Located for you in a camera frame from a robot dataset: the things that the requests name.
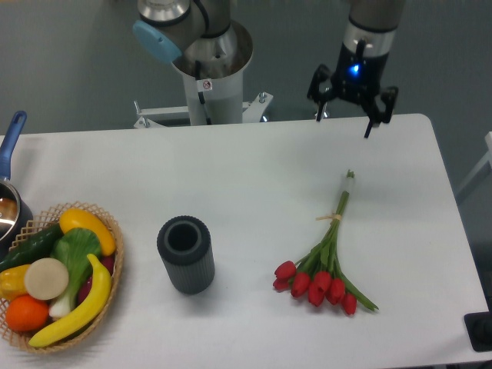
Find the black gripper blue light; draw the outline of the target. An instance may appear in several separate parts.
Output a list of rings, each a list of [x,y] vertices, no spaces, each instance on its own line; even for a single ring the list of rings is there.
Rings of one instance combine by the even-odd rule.
[[[361,105],[369,118],[364,138],[369,138],[371,130],[381,123],[391,121],[398,97],[398,87],[381,89],[381,78],[387,62],[387,54],[367,55],[371,46],[369,41],[354,41],[355,49],[341,46],[341,52],[334,74],[325,65],[320,64],[311,78],[307,90],[307,99],[317,106],[316,121],[321,121],[326,104],[336,98]],[[331,88],[321,90],[325,82],[331,82]]]

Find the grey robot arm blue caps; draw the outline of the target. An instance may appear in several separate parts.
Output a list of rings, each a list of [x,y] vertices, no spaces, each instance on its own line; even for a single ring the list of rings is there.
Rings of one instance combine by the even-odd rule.
[[[319,65],[307,98],[326,115],[334,99],[362,107],[367,131],[389,123],[398,88],[381,87],[387,57],[404,8],[402,1],[352,1],[335,70]],[[252,123],[265,119],[266,92],[243,100],[243,73],[253,55],[248,31],[231,19],[229,1],[139,1],[132,31],[155,59],[181,74],[192,125]]]

